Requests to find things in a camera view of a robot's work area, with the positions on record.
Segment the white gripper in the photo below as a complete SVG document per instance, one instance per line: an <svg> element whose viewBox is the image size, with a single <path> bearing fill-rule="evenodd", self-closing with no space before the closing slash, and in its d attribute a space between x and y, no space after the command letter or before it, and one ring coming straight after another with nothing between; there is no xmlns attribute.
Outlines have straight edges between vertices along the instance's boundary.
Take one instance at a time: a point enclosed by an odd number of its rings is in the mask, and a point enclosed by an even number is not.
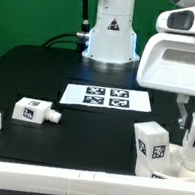
<svg viewBox="0 0 195 195"><path fill-rule="evenodd" d="M144 47L137 82L145 88L179 93L178 123L185 128L188 95L195 96L195 0L170 1L177 8L158 16L157 33Z"/></svg>

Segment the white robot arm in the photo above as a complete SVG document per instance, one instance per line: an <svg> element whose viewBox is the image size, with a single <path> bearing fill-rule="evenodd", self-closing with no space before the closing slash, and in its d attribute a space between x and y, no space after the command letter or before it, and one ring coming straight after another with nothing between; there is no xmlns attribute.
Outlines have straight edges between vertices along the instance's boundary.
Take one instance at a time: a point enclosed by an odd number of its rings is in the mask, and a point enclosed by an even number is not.
<svg viewBox="0 0 195 195"><path fill-rule="evenodd" d="M185 129L189 116L184 105L195 97L195 0L170 1L177 8L158 16L157 33L142 55L136 55L134 0L99 0L97 22L83 57L100 68L137 61L140 86L177 94L179 125Z"/></svg>

